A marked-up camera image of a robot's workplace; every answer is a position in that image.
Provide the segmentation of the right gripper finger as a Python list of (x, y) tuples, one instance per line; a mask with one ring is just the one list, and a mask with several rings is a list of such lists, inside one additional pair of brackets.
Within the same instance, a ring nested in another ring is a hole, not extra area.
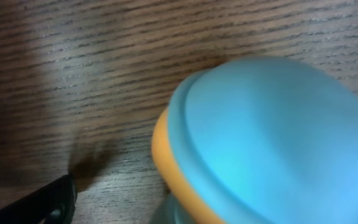
[(76, 198), (76, 185), (72, 175), (63, 175), (0, 209), (0, 224), (70, 224)]

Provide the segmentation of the yellow duck toy blue hat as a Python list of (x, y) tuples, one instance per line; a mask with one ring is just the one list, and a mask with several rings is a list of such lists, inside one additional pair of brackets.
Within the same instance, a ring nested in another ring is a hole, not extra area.
[(358, 97), (305, 63), (196, 72), (157, 120), (151, 223), (358, 223)]

